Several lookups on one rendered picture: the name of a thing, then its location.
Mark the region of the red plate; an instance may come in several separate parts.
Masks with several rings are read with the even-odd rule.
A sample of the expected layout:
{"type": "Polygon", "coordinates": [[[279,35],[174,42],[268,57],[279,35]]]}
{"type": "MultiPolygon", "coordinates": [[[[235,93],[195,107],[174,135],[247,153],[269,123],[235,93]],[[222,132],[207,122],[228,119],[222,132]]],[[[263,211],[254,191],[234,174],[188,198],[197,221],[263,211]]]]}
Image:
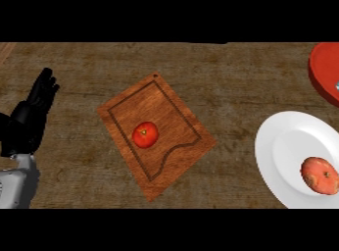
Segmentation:
{"type": "Polygon", "coordinates": [[[319,42],[308,56],[308,77],[310,84],[325,99],[339,108],[339,42],[319,42]]]}

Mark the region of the orange-red apple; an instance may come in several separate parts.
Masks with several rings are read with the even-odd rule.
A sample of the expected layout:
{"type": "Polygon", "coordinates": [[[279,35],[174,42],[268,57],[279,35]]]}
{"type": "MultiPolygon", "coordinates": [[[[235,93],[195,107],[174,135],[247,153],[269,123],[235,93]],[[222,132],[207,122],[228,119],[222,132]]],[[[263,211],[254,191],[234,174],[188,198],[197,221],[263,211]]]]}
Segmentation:
{"type": "Polygon", "coordinates": [[[308,157],[302,163],[302,178],[309,189],[324,195],[339,192],[339,173],[331,164],[318,157],[308,157]]]}

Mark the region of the red tomato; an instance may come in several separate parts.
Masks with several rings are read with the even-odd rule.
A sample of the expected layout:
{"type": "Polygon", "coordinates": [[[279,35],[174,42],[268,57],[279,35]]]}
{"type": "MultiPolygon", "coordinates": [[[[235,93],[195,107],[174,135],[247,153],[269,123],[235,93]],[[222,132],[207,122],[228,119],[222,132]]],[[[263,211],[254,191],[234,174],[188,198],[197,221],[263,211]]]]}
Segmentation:
{"type": "Polygon", "coordinates": [[[158,140],[158,129],[152,122],[142,122],[132,131],[132,140],[139,148],[149,148],[158,140]]]}

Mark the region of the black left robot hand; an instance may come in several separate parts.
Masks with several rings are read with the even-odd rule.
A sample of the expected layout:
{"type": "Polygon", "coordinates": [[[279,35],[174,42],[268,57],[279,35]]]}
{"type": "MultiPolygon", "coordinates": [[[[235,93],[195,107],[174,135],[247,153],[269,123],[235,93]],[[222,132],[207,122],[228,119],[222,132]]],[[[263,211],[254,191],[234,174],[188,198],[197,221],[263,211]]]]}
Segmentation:
{"type": "Polygon", "coordinates": [[[2,157],[33,154],[37,150],[58,88],[52,69],[44,68],[34,81],[28,98],[18,103],[10,115],[0,113],[2,157]]]}

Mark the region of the brown wooden cutting board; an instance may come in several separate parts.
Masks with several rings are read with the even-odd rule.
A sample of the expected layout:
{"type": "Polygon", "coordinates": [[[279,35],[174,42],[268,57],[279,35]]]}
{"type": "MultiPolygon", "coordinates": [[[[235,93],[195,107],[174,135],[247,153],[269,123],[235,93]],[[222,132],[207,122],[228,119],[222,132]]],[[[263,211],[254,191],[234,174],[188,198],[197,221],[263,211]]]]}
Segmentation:
{"type": "Polygon", "coordinates": [[[143,195],[154,200],[216,139],[157,73],[117,94],[98,113],[143,195]]]}

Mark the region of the white bowl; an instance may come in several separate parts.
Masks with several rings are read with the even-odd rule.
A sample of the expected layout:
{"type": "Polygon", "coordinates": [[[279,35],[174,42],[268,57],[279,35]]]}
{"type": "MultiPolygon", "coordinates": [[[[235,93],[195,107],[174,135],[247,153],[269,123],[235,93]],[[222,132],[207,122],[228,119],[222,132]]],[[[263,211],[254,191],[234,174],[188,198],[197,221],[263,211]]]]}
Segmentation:
{"type": "Polygon", "coordinates": [[[339,132],[315,116],[279,112],[260,125],[254,138],[257,168],[275,197],[288,208],[339,208],[339,192],[313,192],[302,178],[308,157],[322,158],[339,173],[339,132]]]}

